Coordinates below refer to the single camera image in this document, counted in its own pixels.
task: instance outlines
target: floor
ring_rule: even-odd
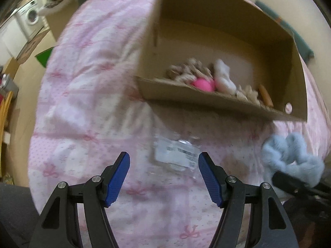
[[[6,171],[12,176],[14,184],[29,186],[28,155],[30,138],[34,131],[35,111],[45,68],[35,58],[36,54],[55,46],[51,32],[37,45],[27,61],[19,66],[14,82],[19,87],[19,94],[11,106],[9,114],[10,144],[5,151]]]
[[[49,31],[49,29],[45,30],[44,28],[42,28],[30,42],[25,44],[25,46],[17,56],[16,61],[19,64],[26,62],[26,60],[31,56],[31,53],[34,51],[36,46],[41,42],[41,40]]]

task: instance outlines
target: green paper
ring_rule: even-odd
[[[44,68],[46,68],[47,61],[52,53],[53,48],[54,47],[52,47],[50,49],[46,49],[45,51],[43,51],[35,56]]]

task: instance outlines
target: washing machine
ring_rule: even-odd
[[[37,0],[31,0],[22,6],[16,16],[28,41],[31,41],[44,26],[42,18],[38,15]]]

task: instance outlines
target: cardboard box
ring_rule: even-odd
[[[263,84],[274,109],[221,93],[160,83],[172,64],[194,57],[204,65],[222,59],[243,88]],[[307,93],[292,36],[244,0],[155,0],[137,69],[146,100],[165,100],[239,111],[271,120],[307,121]],[[285,112],[291,103],[292,113]]]
[[[19,68],[19,63],[11,57],[6,64],[3,66],[2,73],[3,74],[9,74],[12,79],[14,79],[16,72]]]

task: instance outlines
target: wooden stick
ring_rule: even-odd
[[[261,93],[264,105],[273,108],[273,103],[269,96],[269,93],[262,84],[259,85],[259,91]]]

